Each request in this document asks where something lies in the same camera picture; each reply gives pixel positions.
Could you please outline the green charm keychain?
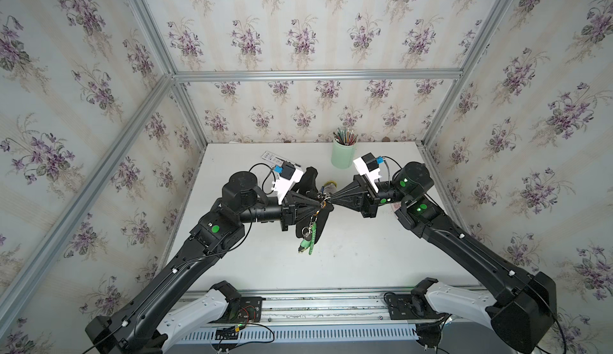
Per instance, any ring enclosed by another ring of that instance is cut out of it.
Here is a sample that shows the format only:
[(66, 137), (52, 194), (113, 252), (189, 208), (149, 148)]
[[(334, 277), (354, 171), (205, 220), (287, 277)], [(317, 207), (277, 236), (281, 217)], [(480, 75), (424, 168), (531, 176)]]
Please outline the green charm keychain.
[(299, 245), (298, 252), (304, 253), (308, 251), (309, 254), (312, 254), (312, 251), (314, 249), (315, 239), (316, 239), (316, 232), (317, 232), (317, 224), (314, 222), (306, 230), (306, 234), (303, 236), (303, 240), (301, 241)]

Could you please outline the black knitted shoulder bag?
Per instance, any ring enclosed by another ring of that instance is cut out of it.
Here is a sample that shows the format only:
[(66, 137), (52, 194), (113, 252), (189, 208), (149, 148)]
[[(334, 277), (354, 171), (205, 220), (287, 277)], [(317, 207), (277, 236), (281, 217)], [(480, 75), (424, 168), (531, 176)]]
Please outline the black knitted shoulder bag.
[(309, 242), (314, 237), (316, 245), (322, 237), (330, 213), (335, 207), (328, 201), (324, 202), (324, 193), (317, 188), (316, 178), (318, 171), (314, 167), (308, 167), (303, 177), (292, 187), (295, 192), (298, 215), (295, 223), (295, 236), (309, 237)]

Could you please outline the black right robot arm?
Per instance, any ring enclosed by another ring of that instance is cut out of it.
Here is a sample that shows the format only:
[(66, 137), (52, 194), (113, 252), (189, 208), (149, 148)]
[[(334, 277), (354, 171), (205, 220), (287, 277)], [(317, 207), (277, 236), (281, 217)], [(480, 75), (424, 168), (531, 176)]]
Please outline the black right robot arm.
[(484, 287), (472, 292), (428, 277), (412, 288), (406, 301), (400, 296), (387, 301), (391, 317), (440, 324), (455, 315), (490, 328), (517, 352), (532, 352), (557, 322), (554, 280), (542, 272), (530, 274), (466, 233), (428, 197), (433, 185), (425, 164), (408, 162), (382, 183), (355, 175), (331, 197), (332, 204), (364, 218), (375, 217), (385, 204), (396, 204), (394, 213), (404, 229), (439, 248)]

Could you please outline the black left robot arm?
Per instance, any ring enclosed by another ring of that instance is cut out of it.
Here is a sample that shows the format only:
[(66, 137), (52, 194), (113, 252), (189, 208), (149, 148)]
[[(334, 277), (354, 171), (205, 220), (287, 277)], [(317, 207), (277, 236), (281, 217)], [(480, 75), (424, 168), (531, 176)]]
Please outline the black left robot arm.
[(317, 189), (317, 170), (275, 167), (279, 178), (267, 195), (250, 171), (234, 173), (211, 210), (200, 218), (170, 262), (126, 306), (95, 317), (86, 327), (100, 353), (164, 353), (201, 325), (233, 320), (241, 295), (229, 282), (213, 285), (192, 303), (177, 307), (189, 288), (247, 238), (256, 222), (282, 226), (318, 221), (329, 210)]

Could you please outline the green pencil cup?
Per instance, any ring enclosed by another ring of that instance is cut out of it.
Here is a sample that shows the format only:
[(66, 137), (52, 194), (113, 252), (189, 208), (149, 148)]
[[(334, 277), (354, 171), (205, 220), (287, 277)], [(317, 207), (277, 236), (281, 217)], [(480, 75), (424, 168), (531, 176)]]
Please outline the green pencil cup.
[(354, 145), (344, 145), (338, 141), (333, 141), (330, 161), (338, 169), (348, 169), (353, 165)]

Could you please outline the pink calculator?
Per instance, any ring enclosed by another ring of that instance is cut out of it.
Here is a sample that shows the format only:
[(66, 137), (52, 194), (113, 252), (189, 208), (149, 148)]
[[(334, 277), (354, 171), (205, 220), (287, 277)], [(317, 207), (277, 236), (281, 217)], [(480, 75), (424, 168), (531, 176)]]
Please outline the pink calculator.
[(402, 202), (401, 202), (401, 201), (399, 201), (399, 202), (394, 202), (394, 203), (391, 203), (391, 204), (390, 204), (390, 208), (391, 208), (391, 211), (392, 211), (393, 213), (395, 213), (395, 212), (396, 212), (397, 210), (399, 210), (401, 207), (402, 207)]

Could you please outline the coloured pencils bunch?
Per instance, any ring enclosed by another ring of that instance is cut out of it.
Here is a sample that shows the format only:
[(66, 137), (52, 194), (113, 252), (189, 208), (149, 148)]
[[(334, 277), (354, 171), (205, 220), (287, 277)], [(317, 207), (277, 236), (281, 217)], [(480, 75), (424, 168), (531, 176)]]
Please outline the coloured pencils bunch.
[(353, 129), (337, 128), (333, 132), (333, 137), (337, 143), (343, 146), (353, 146), (358, 141), (358, 136)]

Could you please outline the small circuit board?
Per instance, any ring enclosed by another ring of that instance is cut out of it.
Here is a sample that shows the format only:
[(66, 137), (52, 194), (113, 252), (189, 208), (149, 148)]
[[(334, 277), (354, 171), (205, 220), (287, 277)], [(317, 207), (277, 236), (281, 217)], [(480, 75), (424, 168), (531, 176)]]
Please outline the small circuit board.
[(238, 341), (240, 333), (247, 327), (245, 324), (219, 328), (215, 332), (215, 341)]

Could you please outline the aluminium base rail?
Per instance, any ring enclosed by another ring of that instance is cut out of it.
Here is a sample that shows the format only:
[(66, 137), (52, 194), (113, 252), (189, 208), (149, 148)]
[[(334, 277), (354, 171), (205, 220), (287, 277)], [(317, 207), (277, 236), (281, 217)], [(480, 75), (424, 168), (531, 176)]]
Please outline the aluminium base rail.
[[(382, 296), (406, 294), (408, 288), (336, 290), (244, 290), (243, 297), (262, 297), (259, 322), (207, 324), (180, 339), (218, 351), (252, 348), (257, 344), (359, 341), (416, 341), (423, 325), (439, 327), (453, 321), (391, 320)], [(238, 341), (215, 341), (219, 328), (245, 324)]]

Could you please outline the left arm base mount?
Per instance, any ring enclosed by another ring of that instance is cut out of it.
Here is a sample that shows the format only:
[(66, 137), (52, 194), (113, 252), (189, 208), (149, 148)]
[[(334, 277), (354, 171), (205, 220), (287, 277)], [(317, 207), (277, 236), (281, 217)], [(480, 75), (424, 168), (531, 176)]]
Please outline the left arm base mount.
[(219, 282), (204, 296), (168, 313), (157, 331), (169, 338), (183, 338), (210, 323), (259, 322), (263, 301), (262, 297), (243, 297), (229, 282)]

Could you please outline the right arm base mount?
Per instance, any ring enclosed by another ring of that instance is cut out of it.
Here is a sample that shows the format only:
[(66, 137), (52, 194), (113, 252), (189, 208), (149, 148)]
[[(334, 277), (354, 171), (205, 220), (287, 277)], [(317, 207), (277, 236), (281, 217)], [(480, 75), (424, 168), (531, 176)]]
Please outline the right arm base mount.
[(486, 309), (496, 300), (487, 290), (468, 290), (427, 277), (409, 293), (386, 292), (382, 299), (391, 320), (436, 321), (456, 316), (493, 330)]

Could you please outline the aluminium frame profile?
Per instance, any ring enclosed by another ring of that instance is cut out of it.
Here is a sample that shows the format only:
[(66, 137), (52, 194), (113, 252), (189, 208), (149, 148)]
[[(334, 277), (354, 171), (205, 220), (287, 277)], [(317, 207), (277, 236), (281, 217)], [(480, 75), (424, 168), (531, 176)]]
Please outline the aluminium frame profile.
[(380, 79), (459, 79), (460, 68), (418, 69), (358, 69), (358, 70), (304, 70), (304, 71), (228, 71), (178, 72), (174, 78), (182, 83), (231, 81), (310, 81), (310, 80), (380, 80)]

